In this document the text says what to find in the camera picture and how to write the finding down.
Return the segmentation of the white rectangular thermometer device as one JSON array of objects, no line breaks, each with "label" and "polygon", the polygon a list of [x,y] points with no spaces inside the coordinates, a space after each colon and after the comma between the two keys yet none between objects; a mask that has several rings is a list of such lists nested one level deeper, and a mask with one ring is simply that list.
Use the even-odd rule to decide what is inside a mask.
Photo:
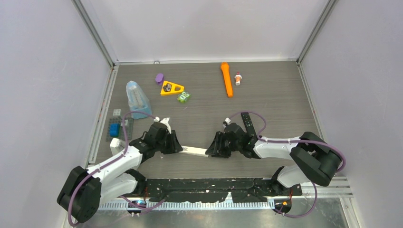
[{"label": "white rectangular thermometer device", "polygon": [[201,157],[209,157],[209,155],[206,154],[206,150],[207,149],[205,148],[182,146],[182,151],[180,151],[180,153]]}]

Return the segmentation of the black remote control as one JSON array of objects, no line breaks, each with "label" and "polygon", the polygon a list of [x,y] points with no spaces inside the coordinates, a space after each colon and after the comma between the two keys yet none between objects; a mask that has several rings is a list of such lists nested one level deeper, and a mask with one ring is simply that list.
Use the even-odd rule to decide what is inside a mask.
[{"label": "black remote control", "polygon": [[256,131],[253,125],[253,122],[251,120],[251,117],[249,115],[248,112],[242,112],[241,113],[241,117],[246,129],[246,133],[250,136],[250,137],[254,137],[256,136]]}]

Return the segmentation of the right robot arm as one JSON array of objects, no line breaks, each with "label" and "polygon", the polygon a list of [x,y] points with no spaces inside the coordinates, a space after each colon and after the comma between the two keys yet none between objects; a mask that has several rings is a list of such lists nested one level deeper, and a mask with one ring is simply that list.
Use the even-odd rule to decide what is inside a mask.
[{"label": "right robot arm", "polygon": [[271,188],[278,195],[309,181],[328,186],[343,162],[339,153],[312,132],[286,140],[258,138],[252,125],[243,130],[236,123],[225,125],[223,132],[216,132],[205,153],[211,157],[229,158],[236,151],[247,158],[280,158],[294,162],[291,166],[280,167],[272,176]]}]

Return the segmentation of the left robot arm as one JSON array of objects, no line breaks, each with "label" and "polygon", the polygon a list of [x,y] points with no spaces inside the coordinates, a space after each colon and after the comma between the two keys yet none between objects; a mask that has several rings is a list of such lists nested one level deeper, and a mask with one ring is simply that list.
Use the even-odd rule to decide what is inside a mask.
[{"label": "left robot arm", "polygon": [[146,178],[137,171],[140,164],[156,152],[173,154],[182,150],[169,118],[155,121],[143,138],[131,141],[111,158],[87,169],[75,167],[62,187],[57,203],[70,218],[85,223],[101,205],[121,195],[131,193],[139,197],[145,193]]}]

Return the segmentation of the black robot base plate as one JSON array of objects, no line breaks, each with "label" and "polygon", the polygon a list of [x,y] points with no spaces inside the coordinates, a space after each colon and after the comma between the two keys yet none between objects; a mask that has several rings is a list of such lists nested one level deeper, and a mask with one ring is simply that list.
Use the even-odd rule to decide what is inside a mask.
[{"label": "black robot base plate", "polygon": [[301,196],[300,185],[276,189],[265,178],[147,179],[135,194],[152,202],[215,203],[228,196],[235,203],[264,202],[267,197]]}]

